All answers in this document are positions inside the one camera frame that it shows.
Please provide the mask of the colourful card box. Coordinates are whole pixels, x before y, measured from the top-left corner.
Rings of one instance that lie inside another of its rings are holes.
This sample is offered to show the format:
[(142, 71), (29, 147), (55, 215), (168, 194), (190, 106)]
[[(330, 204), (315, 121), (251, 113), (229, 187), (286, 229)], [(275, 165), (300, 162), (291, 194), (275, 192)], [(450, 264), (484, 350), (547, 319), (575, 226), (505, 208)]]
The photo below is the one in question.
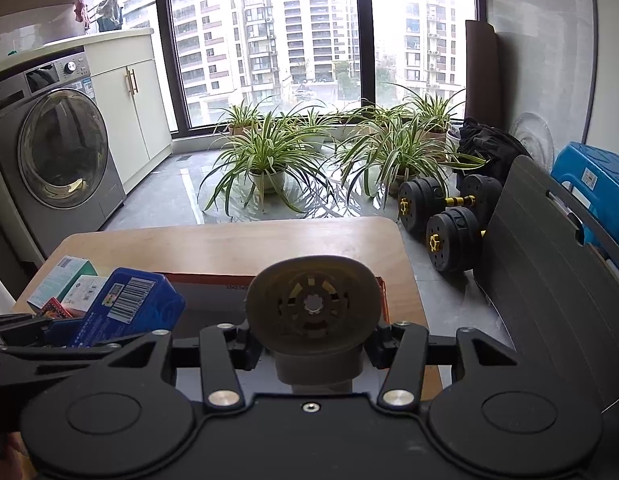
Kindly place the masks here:
[(70, 320), (73, 315), (65, 309), (56, 298), (50, 298), (39, 310), (37, 315), (40, 318), (53, 318), (54, 320)]

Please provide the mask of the white power adapter box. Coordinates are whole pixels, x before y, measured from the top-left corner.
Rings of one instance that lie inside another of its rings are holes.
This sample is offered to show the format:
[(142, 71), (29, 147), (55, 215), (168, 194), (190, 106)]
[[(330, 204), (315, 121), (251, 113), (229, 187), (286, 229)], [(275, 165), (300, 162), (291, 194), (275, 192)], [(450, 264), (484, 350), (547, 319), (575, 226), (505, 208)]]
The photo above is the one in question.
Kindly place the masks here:
[(100, 294), (106, 276), (81, 275), (61, 300), (61, 306), (74, 318), (82, 318)]

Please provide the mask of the white oval plug-in socket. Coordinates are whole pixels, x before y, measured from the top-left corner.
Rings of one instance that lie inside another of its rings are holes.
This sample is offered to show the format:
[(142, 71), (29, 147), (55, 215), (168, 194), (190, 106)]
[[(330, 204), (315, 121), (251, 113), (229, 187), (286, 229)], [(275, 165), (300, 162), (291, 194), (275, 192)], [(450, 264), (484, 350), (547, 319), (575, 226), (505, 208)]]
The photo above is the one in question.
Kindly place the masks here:
[(350, 393), (363, 345), (383, 313), (375, 274), (342, 256), (305, 256), (268, 266), (248, 286), (251, 332), (298, 394)]

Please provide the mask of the teal cardboard box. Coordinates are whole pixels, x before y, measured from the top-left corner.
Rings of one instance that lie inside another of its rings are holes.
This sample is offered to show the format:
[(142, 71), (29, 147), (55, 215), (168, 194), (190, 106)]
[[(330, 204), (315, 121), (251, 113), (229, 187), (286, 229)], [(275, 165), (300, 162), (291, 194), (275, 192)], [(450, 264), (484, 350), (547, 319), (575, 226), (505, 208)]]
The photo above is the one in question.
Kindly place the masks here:
[(29, 296), (27, 304), (34, 310), (40, 310), (51, 298), (61, 301), (83, 275), (96, 275), (96, 269), (88, 259), (62, 257)]

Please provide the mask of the blue plastic case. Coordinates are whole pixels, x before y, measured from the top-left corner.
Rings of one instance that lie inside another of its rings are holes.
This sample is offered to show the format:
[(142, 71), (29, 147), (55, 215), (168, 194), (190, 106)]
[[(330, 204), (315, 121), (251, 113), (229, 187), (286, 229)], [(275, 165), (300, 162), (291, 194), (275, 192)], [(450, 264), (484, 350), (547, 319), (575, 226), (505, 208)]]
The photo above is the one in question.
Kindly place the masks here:
[(90, 348), (111, 339), (172, 330), (185, 307), (186, 300), (165, 275), (117, 268), (67, 347)]

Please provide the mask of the orange grey cardboard tray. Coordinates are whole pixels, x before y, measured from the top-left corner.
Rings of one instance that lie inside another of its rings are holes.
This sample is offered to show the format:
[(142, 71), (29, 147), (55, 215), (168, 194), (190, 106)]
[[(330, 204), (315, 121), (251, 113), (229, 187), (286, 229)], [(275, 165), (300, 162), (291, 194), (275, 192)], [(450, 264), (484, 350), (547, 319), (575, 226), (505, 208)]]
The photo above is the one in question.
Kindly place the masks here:
[[(246, 322), (244, 302), (252, 279), (240, 275), (169, 274), (168, 280), (186, 300), (186, 309), (172, 330), (177, 339), (196, 338), (205, 327), (217, 326), (229, 342), (236, 326)], [(302, 361), (285, 358), (283, 367), (268, 349), (254, 370), (236, 370), (247, 398), (256, 393), (368, 393), (376, 396), (387, 372), (374, 368), (364, 349), (346, 356), (312, 358)]]

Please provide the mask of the spider plant front right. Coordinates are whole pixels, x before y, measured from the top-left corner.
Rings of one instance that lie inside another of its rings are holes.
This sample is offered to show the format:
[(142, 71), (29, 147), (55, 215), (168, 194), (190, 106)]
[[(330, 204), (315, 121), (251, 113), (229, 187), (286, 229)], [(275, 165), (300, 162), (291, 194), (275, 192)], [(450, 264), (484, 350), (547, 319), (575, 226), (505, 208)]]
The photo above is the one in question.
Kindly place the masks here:
[(367, 196), (386, 200), (393, 184), (426, 177), (445, 184), (448, 171), (485, 166), (485, 158), (459, 152), (428, 126), (398, 113), (375, 113), (360, 122), (334, 153), (346, 193), (361, 185)]

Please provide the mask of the spider plant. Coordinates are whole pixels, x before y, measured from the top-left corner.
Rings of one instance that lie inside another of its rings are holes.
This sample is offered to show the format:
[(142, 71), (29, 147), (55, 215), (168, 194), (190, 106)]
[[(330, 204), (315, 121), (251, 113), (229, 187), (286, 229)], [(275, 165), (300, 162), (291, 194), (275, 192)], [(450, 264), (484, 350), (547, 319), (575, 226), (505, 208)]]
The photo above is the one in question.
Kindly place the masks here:
[(307, 216), (335, 195), (323, 151), (329, 139), (329, 128), (315, 113), (269, 112), (257, 118), (224, 140), (198, 186), (198, 206), (204, 214), (228, 219), (254, 214), (265, 220), (282, 210)]
[(386, 200), (393, 184), (426, 177), (445, 184), (448, 171), (485, 166), (485, 158), (459, 152), (428, 126), (398, 113), (375, 113), (360, 122), (334, 153), (346, 193), (361, 185), (367, 196)]
[(232, 104), (225, 107), (219, 117), (218, 127), (225, 126), (230, 136), (237, 136), (246, 130), (255, 128), (262, 120), (259, 107), (262, 101)]
[(460, 99), (465, 90), (460, 89), (449, 96), (437, 93), (420, 94), (415, 89), (395, 84), (406, 91), (405, 105), (413, 110), (418, 126), (424, 133), (436, 140), (445, 141), (451, 127), (457, 122), (457, 114), (465, 102)]

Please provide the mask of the grey folding board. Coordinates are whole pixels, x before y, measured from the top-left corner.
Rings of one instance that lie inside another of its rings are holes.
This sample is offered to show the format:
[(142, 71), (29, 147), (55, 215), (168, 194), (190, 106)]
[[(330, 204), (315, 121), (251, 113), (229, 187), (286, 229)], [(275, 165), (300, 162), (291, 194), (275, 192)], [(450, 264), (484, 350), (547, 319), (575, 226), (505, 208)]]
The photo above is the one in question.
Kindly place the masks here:
[(543, 167), (515, 159), (474, 278), (515, 349), (599, 408), (619, 400), (619, 245)]

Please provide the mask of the spider plant front left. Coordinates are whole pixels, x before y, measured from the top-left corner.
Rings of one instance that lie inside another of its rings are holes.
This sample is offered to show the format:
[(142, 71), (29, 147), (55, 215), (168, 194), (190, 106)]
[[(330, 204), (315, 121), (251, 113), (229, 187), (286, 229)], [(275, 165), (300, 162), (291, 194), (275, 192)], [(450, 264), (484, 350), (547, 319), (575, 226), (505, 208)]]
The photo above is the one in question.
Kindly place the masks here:
[(254, 214), (265, 220), (282, 210), (307, 216), (335, 195), (323, 151), (329, 139), (329, 128), (315, 113), (269, 112), (257, 118), (224, 140), (198, 186), (198, 206), (204, 214), (228, 219)]

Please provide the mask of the black bag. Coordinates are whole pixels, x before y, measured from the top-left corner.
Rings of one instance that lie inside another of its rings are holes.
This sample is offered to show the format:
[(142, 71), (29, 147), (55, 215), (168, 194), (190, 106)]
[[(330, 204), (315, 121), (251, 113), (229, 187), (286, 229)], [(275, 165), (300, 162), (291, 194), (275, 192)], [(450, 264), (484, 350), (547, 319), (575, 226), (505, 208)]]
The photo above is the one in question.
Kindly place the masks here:
[(456, 170), (457, 188), (470, 174), (491, 177), (505, 185), (513, 161), (521, 155), (531, 154), (523, 144), (511, 134), (495, 127), (483, 125), (473, 118), (466, 118), (459, 130), (460, 154), (480, 157), (485, 164), (477, 169)]

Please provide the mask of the white fan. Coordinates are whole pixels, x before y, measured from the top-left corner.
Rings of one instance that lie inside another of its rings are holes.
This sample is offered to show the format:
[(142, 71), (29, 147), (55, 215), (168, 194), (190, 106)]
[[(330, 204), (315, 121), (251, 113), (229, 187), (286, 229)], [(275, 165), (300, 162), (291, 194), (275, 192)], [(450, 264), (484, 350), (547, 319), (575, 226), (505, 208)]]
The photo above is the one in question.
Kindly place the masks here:
[(547, 122), (541, 116), (522, 113), (512, 124), (510, 134), (525, 147), (535, 162), (551, 170), (555, 161), (555, 146)]

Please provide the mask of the blue plastic stool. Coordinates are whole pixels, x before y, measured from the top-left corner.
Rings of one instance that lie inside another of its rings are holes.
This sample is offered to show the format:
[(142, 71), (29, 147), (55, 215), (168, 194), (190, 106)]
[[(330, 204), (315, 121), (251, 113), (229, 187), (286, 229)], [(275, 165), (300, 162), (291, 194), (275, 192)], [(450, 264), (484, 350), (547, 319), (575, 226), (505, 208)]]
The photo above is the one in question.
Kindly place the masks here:
[(559, 153), (551, 176), (588, 200), (590, 213), (619, 245), (619, 155), (571, 142)]

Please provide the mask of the brown rolled mat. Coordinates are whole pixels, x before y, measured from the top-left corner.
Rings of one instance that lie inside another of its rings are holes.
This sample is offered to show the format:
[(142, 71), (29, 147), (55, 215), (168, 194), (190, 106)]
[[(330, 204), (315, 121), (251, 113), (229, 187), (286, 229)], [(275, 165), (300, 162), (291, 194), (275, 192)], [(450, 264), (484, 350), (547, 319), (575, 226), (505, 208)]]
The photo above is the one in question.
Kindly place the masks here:
[(493, 127), (503, 125), (497, 36), (486, 22), (466, 20), (466, 116)]

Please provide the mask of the cream cabinet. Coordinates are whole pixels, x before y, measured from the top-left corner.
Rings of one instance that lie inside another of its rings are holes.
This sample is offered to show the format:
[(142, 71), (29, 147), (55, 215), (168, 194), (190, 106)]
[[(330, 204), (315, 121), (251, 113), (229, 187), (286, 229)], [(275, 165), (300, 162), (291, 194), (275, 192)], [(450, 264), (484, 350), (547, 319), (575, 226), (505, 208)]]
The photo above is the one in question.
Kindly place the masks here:
[(172, 154), (151, 28), (107, 32), (84, 45), (96, 104), (124, 191)]

